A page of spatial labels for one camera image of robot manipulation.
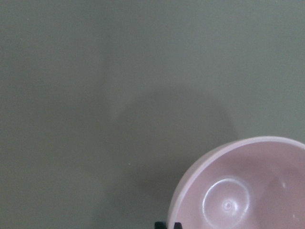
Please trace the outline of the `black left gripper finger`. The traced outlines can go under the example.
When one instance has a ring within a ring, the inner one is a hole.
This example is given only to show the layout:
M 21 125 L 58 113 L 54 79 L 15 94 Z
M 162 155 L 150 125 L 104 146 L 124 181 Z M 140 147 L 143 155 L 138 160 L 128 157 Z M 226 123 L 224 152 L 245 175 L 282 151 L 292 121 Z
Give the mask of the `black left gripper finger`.
M 166 223 L 163 221 L 157 221 L 154 223 L 154 229 L 166 229 Z

